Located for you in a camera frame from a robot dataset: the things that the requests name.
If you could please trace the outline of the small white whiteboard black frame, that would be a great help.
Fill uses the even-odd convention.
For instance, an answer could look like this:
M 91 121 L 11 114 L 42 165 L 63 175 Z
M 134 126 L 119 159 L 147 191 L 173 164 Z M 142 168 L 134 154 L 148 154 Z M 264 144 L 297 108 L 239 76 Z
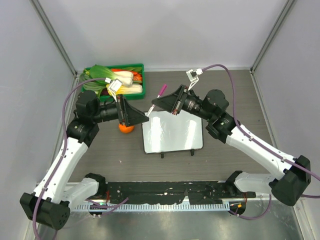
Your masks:
M 204 146 L 203 122 L 186 111 L 173 115 L 166 111 L 153 111 L 149 121 L 141 124 L 143 148 L 146 154 L 161 154 L 196 150 Z

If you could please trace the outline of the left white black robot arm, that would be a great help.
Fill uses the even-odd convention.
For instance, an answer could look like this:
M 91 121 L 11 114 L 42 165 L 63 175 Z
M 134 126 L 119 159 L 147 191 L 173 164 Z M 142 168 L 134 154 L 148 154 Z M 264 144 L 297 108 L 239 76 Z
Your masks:
M 80 183 L 65 191 L 75 167 L 99 132 L 98 124 L 118 120 L 131 127 L 149 121 L 144 112 L 131 106 L 122 95 L 116 101 L 101 104 L 96 93 L 87 90 L 78 95 L 75 107 L 56 159 L 34 191 L 24 193 L 19 201 L 33 224 L 56 231 L 65 226 L 71 211 L 84 200 L 90 197 L 100 200 L 106 195 L 106 179 L 95 173 L 88 173 Z

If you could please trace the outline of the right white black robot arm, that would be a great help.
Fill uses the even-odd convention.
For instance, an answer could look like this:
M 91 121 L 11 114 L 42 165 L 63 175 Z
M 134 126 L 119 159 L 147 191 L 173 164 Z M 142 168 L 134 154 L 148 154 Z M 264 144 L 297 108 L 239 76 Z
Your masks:
M 225 186 L 230 197 L 258 192 L 294 206 L 311 183 L 310 160 L 303 155 L 294 157 L 284 153 L 251 133 L 227 113 L 229 102 L 221 90 L 212 89 L 200 99 L 193 90 L 181 85 L 175 92 L 151 102 L 173 115 L 185 111 L 206 120 L 206 130 L 214 139 L 240 150 L 268 171 L 267 174 L 235 171 Z

